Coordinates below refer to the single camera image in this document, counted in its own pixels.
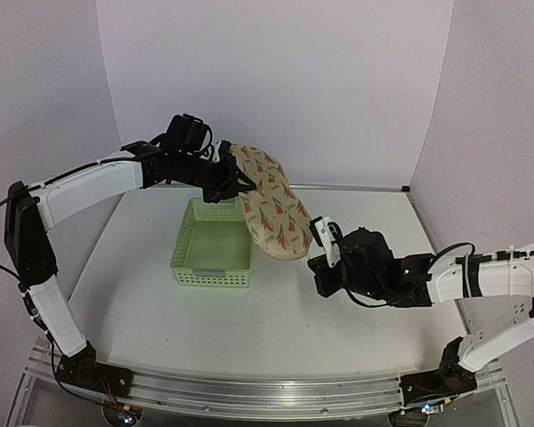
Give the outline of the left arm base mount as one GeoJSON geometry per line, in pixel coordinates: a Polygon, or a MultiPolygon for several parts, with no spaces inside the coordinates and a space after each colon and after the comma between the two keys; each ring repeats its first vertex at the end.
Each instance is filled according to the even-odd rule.
{"type": "Polygon", "coordinates": [[[54,377],[62,384],[79,389],[126,398],[132,388],[133,371],[99,362],[95,348],[86,341],[86,346],[77,354],[61,356],[54,367],[54,377]]]}

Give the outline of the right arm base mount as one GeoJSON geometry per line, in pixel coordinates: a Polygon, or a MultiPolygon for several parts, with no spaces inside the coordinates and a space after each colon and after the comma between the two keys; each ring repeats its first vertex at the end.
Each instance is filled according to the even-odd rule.
{"type": "Polygon", "coordinates": [[[475,373],[458,364],[458,350],[463,340],[458,337],[447,344],[436,369],[400,378],[404,407],[436,403],[477,389],[475,373]]]}

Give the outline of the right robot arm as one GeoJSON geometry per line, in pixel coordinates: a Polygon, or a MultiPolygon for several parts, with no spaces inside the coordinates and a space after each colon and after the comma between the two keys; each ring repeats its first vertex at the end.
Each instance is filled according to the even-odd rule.
{"type": "Polygon", "coordinates": [[[483,297],[518,296],[531,299],[525,319],[514,318],[492,334],[477,332],[457,338],[445,349],[448,359],[435,368],[430,385],[449,394],[492,359],[534,338],[534,244],[479,254],[474,244],[457,255],[464,243],[437,254],[393,255],[378,231],[358,228],[343,234],[328,217],[317,218],[310,231],[323,254],[308,261],[317,292],[328,298],[343,290],[352,302],[367,309],[425,308],[434,304],[483,297]]]}

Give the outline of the patterned beige laundry bag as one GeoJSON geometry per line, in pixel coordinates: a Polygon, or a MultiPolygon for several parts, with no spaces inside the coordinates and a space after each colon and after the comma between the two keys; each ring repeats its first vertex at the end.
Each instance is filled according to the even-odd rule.
{"type": "Polygon", "coordinates": [[[257,147],[234,144],[231,154],[238,168],[256,185],[256,189],[239,195],[255,244],[275,260],[304,258],[312,243],[312,218],[291,189],[283,165],[257,147]]]}

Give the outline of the green plastic basket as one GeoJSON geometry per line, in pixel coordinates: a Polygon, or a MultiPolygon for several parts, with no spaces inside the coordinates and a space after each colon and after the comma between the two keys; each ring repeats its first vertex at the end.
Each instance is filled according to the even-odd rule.
{"type": "Polygon", "coordinates": [[[181,286],[248,288],[252,239],[237,198],[186,205],[170,269],[181,286]]]}

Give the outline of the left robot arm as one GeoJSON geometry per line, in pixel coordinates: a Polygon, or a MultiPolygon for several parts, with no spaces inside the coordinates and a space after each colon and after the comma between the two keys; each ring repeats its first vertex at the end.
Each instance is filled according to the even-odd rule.
{"type": "Polygon", "coordinates": [[[17,280],[30,318],[70,358],[66,371],[84,389],[101,381],[101,368],[82,354],[90,345],[61,292],[48,233],[100,202],[162,182],[199,188],[212,204],[256,188],[239,168],[231,143],[215,142],[210,125],[182,114],[150,141],[129,143],[47,181],[17,181],[0,202],[5,209],[4,244],[13,264],[0,269],[17,280]]]}

